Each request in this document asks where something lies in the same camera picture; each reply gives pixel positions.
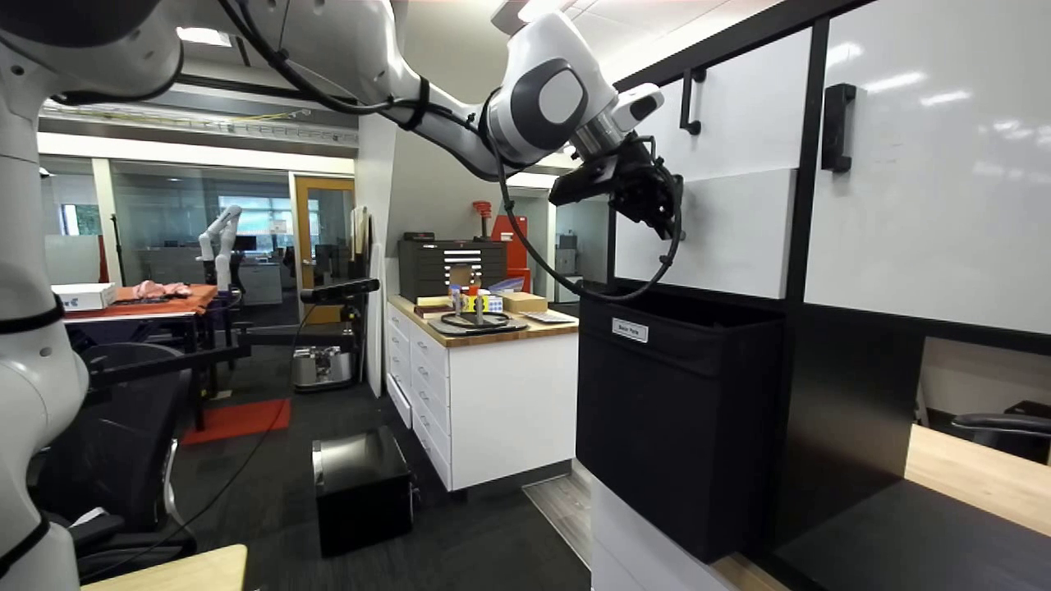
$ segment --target glass wall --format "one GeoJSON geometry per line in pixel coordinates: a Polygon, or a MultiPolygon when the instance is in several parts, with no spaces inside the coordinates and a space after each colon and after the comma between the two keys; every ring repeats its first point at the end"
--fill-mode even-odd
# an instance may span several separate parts
{"type": "Polygon", "coordinates": [[[44,236],[98,236],[91,162],[38,158],[44,236]]]}
{"type": "Polygon", "coordinates": [[[285,170],[230,170],[196,165],[112,162],[116,220],[126,283],[202,283],[196,236],[240,206],[240,277],[254,306],[278,306],[289,293],[283,252],[291,246],[285,170]]]}
{"type": "Polygon", "coordinates": [[[105,280],[102,220],[90,158],[38,158],[38,231],[48,283],[105,280]]]}

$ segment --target white cabinet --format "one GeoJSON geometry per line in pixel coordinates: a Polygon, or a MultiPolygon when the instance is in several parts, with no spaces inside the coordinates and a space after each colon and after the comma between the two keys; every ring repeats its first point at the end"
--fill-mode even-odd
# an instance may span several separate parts
{"type": "Polygon", "coordinates": [[[819,170],[809,303],[1051,332],[1049,22],[1044,0],[880,0],[834,19],[853,170],[819,170]]]}
{"type": "MultiPolygon", "coordinates": [[[[795,170],[811,34],[795,34],[707,72],[694,93],[701,133],[680,132],[684,81],[663,90],[663,108],[638,132],[684,173],[678,267],[663,283],[757,298],[786,295],[795,170]]],[[[650,227],[618,217],[621,280],[650,280],[668,243],[650,227]]]]}
{"type": "Polygon", "coordinates": [[[448,347],[386,303],[386,391],[448,490],[576,456],[578,335],[448,347]]]}

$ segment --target countertop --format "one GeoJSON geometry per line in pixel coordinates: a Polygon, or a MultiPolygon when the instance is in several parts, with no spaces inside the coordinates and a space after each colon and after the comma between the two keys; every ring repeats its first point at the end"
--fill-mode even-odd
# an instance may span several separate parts
{"type": "Polygon", "coordinates": [[[228,544],[217,553],[191,555],[158,569],[130,570],[123,577],[95,582],[86,591],[240,591],[250,553],[228,544]]]}
{"type": "Polygon", "coordinates": [[[441,313],[417,316],[407,298],[390,298],[395,310],[401,310],[410,323],[417,323],[435,340],[442,347],[473,347],[473,345],[493,345],[493,340],[529,340],[529,339],[555,339],[555,335],[576,335],[578,323],[570,324],[540,324],[523,316],[513,316],[514,323],[526,323],[526,332],[490,332],[490,335],[441,335],[428,323],[441,317],[441,313]]]}

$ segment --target trash bin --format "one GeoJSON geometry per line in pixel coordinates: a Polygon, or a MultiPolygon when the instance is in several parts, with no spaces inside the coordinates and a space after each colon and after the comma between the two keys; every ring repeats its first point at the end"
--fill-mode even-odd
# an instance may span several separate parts
{"type": "Polygon", "coordinates": [[[786,317],[680,295],[581,306],[578,461],[710,563],[762,540],[786,317]]]}
{"type": "Polygon", "coordinates": [[[324,557],[410,532],[410,468],[386,427],[315,439],[313,465],[324,557]]]}

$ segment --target ceiling light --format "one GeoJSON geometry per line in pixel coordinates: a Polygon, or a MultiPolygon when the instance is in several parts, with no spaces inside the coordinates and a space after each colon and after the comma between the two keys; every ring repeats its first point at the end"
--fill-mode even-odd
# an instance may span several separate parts
{"type": "Polygon", "coordinates": [[[1016,132],[1016,128],[1022,128],[1022,121],[1006,117],[1006,121],[994,121],[991,128],[994,128],[994,132],[1016,132]]]}
{"type": "Polygon", "coordinates": [[[841,66],[864,56],[864,50],[858,43],[837,43],[826,50],[826,66],[841,66]]]}
{"type": "Polygon", "coordinates": [[[939,93],[939,96],[923,96],[920,106],[933,108],[933,106],[952,106],[952,103],[970,103],[972,93],[939,93]]]}
{"type": "Polygon", "coordinates": [[[523,11],[518,11],[518,19],[535,19],[541,14],[557,14],[557,11],[568,11],[576,0],[529,0],[523,11]]]}
{"type": "Polygon", "coordinates": [[[1024,138],[1032,138],[1036,132],[1032,128],[1016,128],[1016,132],[1007,132],[1006,138],[1007,142],[1024,142],[1024,138]]]}
{"type": "Polygon", "coordinates": [[[920,86],[923,78],[927,78],[927,72],[902,72],[902,75],[866,81],[864,93],[880,96],[880,93],[920,86]]]}
{"type": "Polygon", "coordinates": [[[196,47],[232,47],[230,34],[210,31],[210,25],[176,25],[176,38],[196,43],[196,47]]]}

